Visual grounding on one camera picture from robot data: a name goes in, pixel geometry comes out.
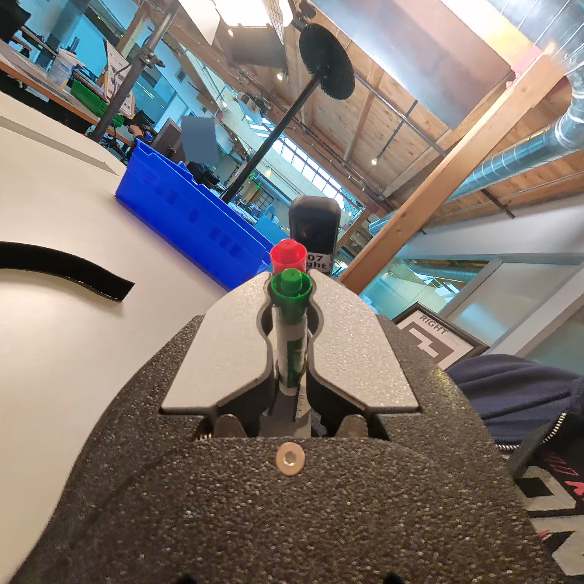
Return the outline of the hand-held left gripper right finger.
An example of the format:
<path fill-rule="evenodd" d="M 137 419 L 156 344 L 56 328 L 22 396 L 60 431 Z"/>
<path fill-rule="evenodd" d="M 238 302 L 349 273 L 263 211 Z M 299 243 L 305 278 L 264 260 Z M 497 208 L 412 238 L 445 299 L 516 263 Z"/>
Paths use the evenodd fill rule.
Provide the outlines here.
<path fill-rule="evenodd" d="M 416 412 L 419 401 L 377 314 L 331 277 L 315 269 L 308 276 L 306 389 L 314 411 L 332 427 L 348 415 Z"/>

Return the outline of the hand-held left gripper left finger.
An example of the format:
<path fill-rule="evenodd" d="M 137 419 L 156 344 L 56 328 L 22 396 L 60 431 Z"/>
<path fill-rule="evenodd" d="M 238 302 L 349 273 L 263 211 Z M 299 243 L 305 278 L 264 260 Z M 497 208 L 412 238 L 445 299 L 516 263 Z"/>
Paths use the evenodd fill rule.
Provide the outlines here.
<path fill-rule="evenodd" d="M 234 415 L 254 425 L 274 399 L 273 329 L 262 272 L 218 300 L 205 314 L 162 402 L 171 415 L 202 415 L 215 423 Z"/>

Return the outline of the red dry erase marker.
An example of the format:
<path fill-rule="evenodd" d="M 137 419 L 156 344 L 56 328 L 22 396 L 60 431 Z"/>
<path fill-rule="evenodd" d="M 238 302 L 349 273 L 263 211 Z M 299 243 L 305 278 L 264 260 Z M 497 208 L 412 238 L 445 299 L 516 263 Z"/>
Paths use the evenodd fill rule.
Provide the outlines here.
<path fill-rule="evenodd" d="M 308 252 L 305 246 L 294 239 L 286 238 L 274 245 L 269 253 L 272 273 L 279 274 L 287 269 L 307 271 Z"/>

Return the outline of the green dry erase marker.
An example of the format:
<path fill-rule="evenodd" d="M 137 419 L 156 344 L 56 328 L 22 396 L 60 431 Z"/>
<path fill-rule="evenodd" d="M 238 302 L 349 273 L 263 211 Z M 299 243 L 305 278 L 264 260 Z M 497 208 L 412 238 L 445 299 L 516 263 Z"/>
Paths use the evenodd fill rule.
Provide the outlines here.
<path fill-rule="evenodd" d="M 307 368 L 308 305 L 312 293 L 310 277 L 300 269 L 287 268 L 269 284 L 276 339 L 277 398 L 293 420 L 305 414 L 302 379 Z"/>

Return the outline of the blue plastic bin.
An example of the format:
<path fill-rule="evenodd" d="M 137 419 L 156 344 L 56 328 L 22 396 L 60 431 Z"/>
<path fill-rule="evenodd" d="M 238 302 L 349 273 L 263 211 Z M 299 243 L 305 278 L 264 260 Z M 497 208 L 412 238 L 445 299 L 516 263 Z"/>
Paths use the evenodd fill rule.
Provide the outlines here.
<path fill-rule="evenodd" d="M 269 270 L 273 244 L 197 184 L 184 163 L 144 142 L 133 150 L 116 199 L 228 290 Z"/>

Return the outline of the black framed sign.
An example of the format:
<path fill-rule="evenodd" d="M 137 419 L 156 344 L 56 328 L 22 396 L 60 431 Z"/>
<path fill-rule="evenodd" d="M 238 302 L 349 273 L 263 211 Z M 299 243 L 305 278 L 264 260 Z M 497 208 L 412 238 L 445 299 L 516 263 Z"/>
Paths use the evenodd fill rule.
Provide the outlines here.
<path fill-rule="evenodd" d="M 420 303 L 412 304 L 392 322 L 444 371 L 490 348 Z"/>

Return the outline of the black lamp pole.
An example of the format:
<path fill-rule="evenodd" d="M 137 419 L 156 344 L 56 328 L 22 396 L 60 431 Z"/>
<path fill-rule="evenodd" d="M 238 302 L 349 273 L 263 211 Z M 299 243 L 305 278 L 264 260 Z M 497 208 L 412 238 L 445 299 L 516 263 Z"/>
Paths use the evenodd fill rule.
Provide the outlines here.
<path fill-rule="evenodd" d="M 257 167 L 259 162 L 265 157 L 268 151 L 272 148 L 274 142 L 280 137 L 282 132 L 295 118 L 296 113 L 300 111 L 305 102 L 308 100 L 312 92 L 316 87 L 322 82 L 323 77 L 326 76 L 326 69 L 320 68 L 317 70 L 316 74 L 311 78 L 310 82 L 306 85 L 304 90 L 300 93 L 299 97 L 292 104 L 290 109 L 286 112 L 284 117 L 275 126 L 275 128 L 270 132 L 268 137 L 261 144 L 259 149 L 255 152 L 249 162 L 246 163 L 240 174 L 236 177 L 233 183 L 227 188 L 227 190 L 221 196 L 222 201 L 228 204 L 234 196 L 238 193 L 239 189 L 243 186 L 245 181 L 248 179 L 252 171 Z"/>

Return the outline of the wooden roof beam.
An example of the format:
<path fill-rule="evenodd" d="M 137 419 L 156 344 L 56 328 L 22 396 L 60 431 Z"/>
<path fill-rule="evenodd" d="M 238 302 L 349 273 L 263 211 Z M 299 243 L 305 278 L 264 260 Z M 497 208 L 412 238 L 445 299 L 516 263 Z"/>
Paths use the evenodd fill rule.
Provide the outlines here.
<path fill-rule="evenodd" d="M 341 274 L 339 281 L 351 292 L 360 294 L 425 226 L 471 171 L 563 76 L 561 66 L 549 55 L 539 55 L 398 208 Z"/>

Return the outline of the black ceiling lamp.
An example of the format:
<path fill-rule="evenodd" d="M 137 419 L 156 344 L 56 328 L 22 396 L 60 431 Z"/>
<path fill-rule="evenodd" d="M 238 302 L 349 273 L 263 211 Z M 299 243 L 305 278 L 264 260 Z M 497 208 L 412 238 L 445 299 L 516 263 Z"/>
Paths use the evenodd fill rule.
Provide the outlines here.
<path fill-rule="evenodd" d="M 179 1 L 205 42 L 220 49 L 233 65 L 253 65 L 288 72 L 285 29 L 294 22 L 286 1 Z M 324 26 L 301 27 L 298 50 L 311 78 L 335 100 L 346 100 L 355 88 L 351 60 Z"/>

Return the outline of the grey metal pole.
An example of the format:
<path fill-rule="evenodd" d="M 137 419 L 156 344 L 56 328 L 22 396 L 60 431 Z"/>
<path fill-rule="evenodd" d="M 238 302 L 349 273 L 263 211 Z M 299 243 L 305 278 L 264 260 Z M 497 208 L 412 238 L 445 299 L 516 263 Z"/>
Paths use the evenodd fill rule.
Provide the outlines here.
<path fill-rule="evenodd" d="M 138 51 L 136 58 L 130 66 L 128 73 L 124 77 L 121 85 L 112 95 L 108 108 L 104 115 L 100 118 L 99 123 L 95 129 L 88 135 L 94 142 L 100 142 L 106 134 L 113 119 L 119 114 L 120 109 L 124 105 L 127 97 L 133 90 L 137 79 L 140 77 L 146 67 L 153 68 L 156 62 L 155 48 L 164 34 L 168 31 L 174 17 L 179 11 L 179 2 L 170 1 L 167 10 L 159 24 L 156 25 L 154 32 L 146 40 L 144 45 Z"/>

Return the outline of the white sign board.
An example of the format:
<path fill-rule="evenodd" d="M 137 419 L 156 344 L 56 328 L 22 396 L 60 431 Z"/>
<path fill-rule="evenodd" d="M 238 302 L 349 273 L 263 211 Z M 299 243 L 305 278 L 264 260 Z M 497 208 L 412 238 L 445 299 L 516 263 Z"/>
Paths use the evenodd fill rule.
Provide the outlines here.
<path fill-rule="evenodd" d="M 116 50 L 116 48 L 104 39 L 106 52 L 106 67 L 103 75 L 103 97 L 109 103 L 117 93 L 126 75 L 129 73 L 131 65 Z"/>

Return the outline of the green plastic bin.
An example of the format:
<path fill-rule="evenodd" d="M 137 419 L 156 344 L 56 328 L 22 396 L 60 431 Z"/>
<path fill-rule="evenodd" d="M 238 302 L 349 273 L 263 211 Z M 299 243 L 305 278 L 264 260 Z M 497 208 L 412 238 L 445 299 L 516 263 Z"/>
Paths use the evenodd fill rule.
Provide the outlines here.
<path fill-rule="evenodd" d="M 99 118 L 106 112 L 108 104 L 97 93 L 77 79 L 72 80 L 71 95 Z"/>

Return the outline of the wooden office table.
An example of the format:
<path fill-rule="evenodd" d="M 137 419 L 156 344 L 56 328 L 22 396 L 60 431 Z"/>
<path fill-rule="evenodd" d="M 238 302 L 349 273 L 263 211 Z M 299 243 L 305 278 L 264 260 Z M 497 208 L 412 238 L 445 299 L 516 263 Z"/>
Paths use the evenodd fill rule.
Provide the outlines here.
<path fill-rule="evenodd" d="M 1 40 L 1 94 L 43 113 L 64 126 L 86 134 L 99 117 L 93 114 L 69 88 L 56 85 L 47 72 Z"/>

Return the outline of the silver ventilation duct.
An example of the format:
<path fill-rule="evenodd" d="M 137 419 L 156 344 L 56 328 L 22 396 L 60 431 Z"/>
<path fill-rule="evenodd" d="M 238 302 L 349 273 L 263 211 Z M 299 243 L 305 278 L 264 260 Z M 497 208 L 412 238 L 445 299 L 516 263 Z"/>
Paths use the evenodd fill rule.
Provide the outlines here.
<path fill-rule="evenodd" d="M 571 102 L 558 120 L 510 144 L 478 166 L 470 182 L 457 189 L 422 227 L 423 231 L 455 223 L 502 215 L 583 194 L 583 64 L 569 70 L 552 98 L 526 114 L 527 121 L 549 121 L 559 105 Z"/>

